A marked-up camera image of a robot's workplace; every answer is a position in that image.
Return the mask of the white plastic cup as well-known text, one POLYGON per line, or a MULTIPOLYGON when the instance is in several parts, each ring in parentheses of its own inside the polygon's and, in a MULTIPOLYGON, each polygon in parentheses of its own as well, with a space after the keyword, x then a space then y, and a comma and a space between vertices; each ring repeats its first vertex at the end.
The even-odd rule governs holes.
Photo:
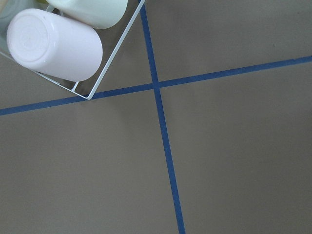
POLYGON ((49 0, 48 3, 96 29, 107 29, 116 25, 128 5, 127 0, 49 0))

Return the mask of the pink plastic cup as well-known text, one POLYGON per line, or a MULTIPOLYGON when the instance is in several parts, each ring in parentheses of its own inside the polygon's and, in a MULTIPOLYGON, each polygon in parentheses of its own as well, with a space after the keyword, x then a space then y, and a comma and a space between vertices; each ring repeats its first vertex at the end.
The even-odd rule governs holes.
POLYGON ((102 43, 92 27, 39 9, 16 14, 6 39, 18 64, 69 81, 87 80, 102 62, 102 43))

